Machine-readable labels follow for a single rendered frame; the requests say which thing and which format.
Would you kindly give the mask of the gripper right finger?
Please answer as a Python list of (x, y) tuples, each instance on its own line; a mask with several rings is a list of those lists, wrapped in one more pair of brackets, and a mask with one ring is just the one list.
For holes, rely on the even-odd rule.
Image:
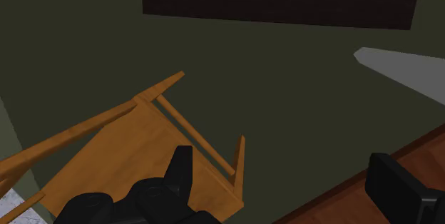
[(426, 187), (387, 153), (370, 155), (365, 192), (390, 224), (445, 224), (445, 191)]

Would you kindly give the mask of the orange wooden chair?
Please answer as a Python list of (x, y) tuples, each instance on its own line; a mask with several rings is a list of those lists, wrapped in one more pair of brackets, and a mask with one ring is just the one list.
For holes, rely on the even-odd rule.
[(228, 163), (164, 97), (181, 77), (176, 73), (131, 100), (0, 161), (4, 195), (33, 164), (91, 135), (40, 191), (0, 217), (0, 224), (11, 224), (36, 203), (57, 218), (70, 199), (83, 193), (106, 193), (117, 202), (134, 183), (162, 178), (178, 146), (193, 149), (188, 206), (197, 213), (197, 224), (221, 224), (242, 209), (245, 137), (238, 138), (235, 159)]

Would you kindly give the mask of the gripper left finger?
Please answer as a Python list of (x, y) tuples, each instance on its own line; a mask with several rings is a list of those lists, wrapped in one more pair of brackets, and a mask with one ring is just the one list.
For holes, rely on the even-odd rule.
[(77, 195), (53, 224), (197, 224), (188, 206), (192, 182), (193, 149), (178, 146), (162, 178), (134, 183), (117, 202), (106, 193)]

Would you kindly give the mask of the brown wooden table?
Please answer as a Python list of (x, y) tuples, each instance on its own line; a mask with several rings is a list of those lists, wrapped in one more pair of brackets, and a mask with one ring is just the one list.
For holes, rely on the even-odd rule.
[[(425, 186), (445, 191), (445, 123), (392, 158)], [(273, 224), (389, 224), (365, 193), (365, 178), (363, 170)]]

